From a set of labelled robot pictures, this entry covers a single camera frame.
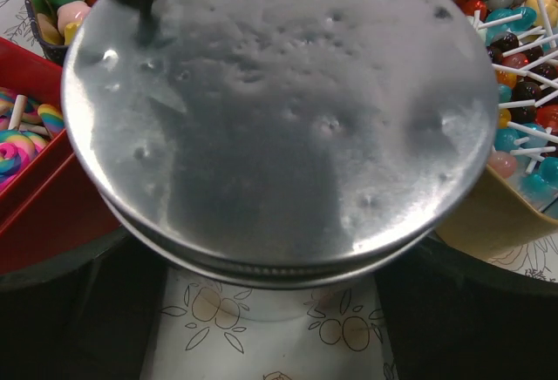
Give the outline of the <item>gold tin of ball lollipops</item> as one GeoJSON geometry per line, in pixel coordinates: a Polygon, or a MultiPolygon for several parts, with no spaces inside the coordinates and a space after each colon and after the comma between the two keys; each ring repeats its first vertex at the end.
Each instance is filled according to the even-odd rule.
{"type": "Polygon", "coordinates": [[[557,230],[557,0],[453,0],[493,63],[499,117],[487,169],[438,228],[490,260],[557,230]]]}

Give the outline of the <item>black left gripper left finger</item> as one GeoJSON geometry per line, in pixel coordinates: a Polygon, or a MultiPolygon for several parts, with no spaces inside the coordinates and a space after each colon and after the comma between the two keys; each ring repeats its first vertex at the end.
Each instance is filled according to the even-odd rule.
{"type": "Polygon", "coordinates": [[[124,228],[1,277],[3,379],[137,379],[167,266],[124,228]]]}

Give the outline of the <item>clear glass jar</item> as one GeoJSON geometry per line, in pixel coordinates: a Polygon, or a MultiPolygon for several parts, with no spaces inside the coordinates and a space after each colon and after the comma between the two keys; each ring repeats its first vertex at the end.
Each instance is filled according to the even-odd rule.
{"type": "Polygon", "coordinates": [[[279,322],[308,316],[363,315],[374,302],[376,283],[371,275],[357,281],[302,290],[268,290],[217,282],[170,268],[162,313],[191,316],[195,322],[232,329],[241,319],[279,322]]]}

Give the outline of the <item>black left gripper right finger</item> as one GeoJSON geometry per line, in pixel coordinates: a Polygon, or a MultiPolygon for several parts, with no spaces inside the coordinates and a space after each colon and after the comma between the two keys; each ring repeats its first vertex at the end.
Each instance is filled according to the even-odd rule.
{"type": "Polygon", "coordinates": [[[557,285],[427,238],[375,274],[401,379],[555,379],[557,285]]]}

